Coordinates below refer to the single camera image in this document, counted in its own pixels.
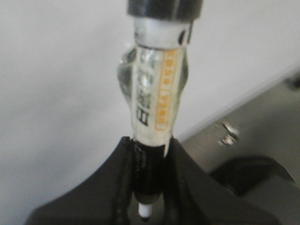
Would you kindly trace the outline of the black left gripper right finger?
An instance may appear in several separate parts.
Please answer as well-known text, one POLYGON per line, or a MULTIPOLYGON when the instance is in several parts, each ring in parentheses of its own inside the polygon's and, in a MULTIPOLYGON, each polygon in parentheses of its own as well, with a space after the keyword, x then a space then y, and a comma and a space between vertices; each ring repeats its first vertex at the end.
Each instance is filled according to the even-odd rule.
POLYGON ((172 138, 163 176, 164 225, 277 225, 272 214, 212 179, 172 138))

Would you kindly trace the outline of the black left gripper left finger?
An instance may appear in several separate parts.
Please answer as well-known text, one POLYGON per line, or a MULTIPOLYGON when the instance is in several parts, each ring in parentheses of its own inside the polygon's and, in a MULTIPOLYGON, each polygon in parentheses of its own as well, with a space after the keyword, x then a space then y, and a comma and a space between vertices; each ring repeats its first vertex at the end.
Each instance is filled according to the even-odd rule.
POLYGON ((133 142, 122 137, 109 158, 83 183, 35 209, 27 225, 128 225, 133 191, 133 142))

